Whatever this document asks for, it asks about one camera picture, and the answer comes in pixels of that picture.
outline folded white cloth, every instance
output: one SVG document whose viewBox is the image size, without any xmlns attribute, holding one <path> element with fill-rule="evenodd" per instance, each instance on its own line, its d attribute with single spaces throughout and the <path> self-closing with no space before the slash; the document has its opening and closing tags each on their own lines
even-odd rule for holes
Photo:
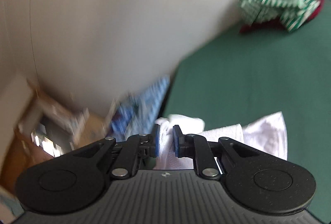
<svg viewBox="0 0 331 224">
<path fill-rule="evenodd" d="M 248 146 L 287 160 L 287 133 L 282 112 L 263 117 L 242 128 L 240 124 L 205 131 L 205 123 L 199 118 L 170 115 L 169 119 L 155 121 L 160 125 L 159 156 L 154 169 L 193 169 L 190 158 L 177 158 L 173 146 L 173 126 L 179 125 L 183 134 L 199 134 L 207 141 L 217 142 L 222 136 L 230 137 Z"/>
<path fill-rule="evenodd" d="M 243 133 L 246 145 L 287 160 L 287 132 L 282 112 L 243 127 Z"/>
</svg>

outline white garment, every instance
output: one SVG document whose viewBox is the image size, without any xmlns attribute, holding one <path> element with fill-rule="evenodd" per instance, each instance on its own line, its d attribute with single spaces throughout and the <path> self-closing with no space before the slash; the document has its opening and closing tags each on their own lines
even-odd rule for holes
<svg viewBox="0 0 331 224">
<path fill-rule="evenodd" d="M 240 124 L 202 132 L 205 123 L 199 118 L 170 115 L 169 119 L 155 121 L 160 125 L 159 156 L 156 170 L 193 169 L 190 158 L 177 158 L 173 146 L 173 126 L 179 125 L 183 134 L 199 134 L 207 141 L 217 142 L 222 136 L 230 137 L 276 157 L 287 159 L 287 133 L 282 112 L 263 117 L 241 128 Z"/>
<path fill-rule="evenodd" d="M 243 127 L 244 143 L 287 160 L 287 132 L 282 112 L 265 116 Z"/>
</svg>

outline dark red garment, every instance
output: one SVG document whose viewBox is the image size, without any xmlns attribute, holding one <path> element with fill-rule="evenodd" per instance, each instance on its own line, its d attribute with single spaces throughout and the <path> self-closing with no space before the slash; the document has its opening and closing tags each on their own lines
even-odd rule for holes
<svg viewBox="0 0 331 224">
<path fill-rule="evenodd" d="M 321 0 L 319 6 L 314 10 L 314 12 L 308 17 L 308 19 L 303 23 L 307 23 L 310 20 L 314 19 L 318 13 L 322 10 L 324 5 L 324 0 Z M 263 23 L 252 23 L 252 25 L 243 25 L 239 31 L 239 33 L 244 34 L 244 33 L 249 33 L 257 29 L 263 29 L 263 28 L 274 28 L 274 29 L 283 29 L 286 30 L 284 25 L 279 21 L 279 18 L 270 20 L 270 21 L 265 21 Z"/>
</svg>

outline green surface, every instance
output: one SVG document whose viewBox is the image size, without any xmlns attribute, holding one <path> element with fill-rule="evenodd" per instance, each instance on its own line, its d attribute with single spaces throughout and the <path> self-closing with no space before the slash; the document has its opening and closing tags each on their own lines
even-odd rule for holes
<svg viewBox="0 0 331 224">
<path fill-rule="evenodd" d="M 235 26 L 179 66 L 164 112 L 199 117 L 205 130 L 282 111 L 288 160 L 317 182 L 309 208 L 331 221 L 331 0 L 293 33 Z"/>
</svg>

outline white towel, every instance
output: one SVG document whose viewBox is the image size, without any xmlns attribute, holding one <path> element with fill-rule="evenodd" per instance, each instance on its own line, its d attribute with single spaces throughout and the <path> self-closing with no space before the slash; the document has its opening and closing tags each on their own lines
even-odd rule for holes
<svg viewBox="0 0 331 224">
<path fill-rule="evenodd" d="M 199 118 L 170 115 L 157 119 L 160 124 L 160 150 L 154 169 L 193 169 L 190 158 L 177 158 L 173 147 L 173 126 L 179 125 L 183 134 L 199 134 L 207 141 L 217 142 L 222 136 L 230 137 L 248 146 L 287 160 L 287 133 L 282 112 L 263 117 L 241 128 L 240 124 L 203 132 L 205 123 Z"/>
</svg>

